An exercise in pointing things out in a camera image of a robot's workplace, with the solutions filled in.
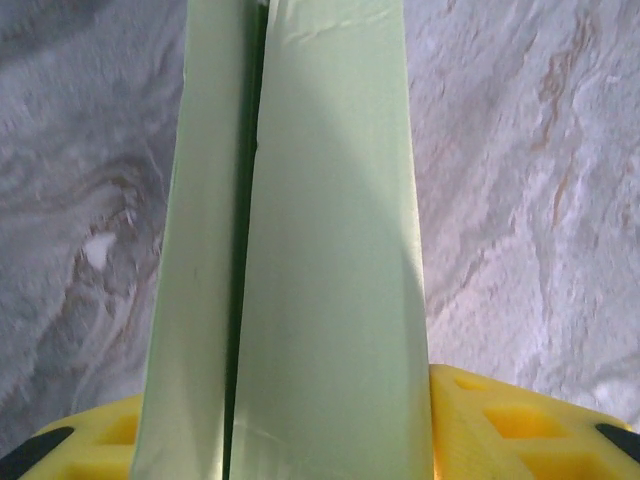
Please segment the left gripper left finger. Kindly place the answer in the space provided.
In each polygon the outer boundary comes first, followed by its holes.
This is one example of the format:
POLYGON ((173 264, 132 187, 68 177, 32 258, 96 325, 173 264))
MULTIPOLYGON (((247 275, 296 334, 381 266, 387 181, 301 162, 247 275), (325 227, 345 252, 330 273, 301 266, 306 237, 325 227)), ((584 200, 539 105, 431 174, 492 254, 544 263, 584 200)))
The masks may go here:
POLYGON ((129 480, 140 394, 57 420, 0 458, 0 480, 129 480))

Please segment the light green paper box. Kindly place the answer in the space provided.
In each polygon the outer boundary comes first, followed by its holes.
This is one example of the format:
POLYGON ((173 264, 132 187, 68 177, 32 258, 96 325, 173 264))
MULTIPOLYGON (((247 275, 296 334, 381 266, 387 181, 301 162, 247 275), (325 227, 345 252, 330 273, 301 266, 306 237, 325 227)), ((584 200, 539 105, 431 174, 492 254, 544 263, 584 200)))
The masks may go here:
POLYGON ((131 480, 432 480, 402 0, 187 0, 131 480))

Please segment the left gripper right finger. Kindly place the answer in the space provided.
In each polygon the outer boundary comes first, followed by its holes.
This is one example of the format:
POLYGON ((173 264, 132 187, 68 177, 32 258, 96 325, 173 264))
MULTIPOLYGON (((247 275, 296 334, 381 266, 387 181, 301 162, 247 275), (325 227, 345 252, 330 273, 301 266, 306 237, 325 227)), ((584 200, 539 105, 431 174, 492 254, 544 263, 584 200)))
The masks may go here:
POLYGON ((430 367, 434 480, 640 480, 640 433, 609 415, 430 367))

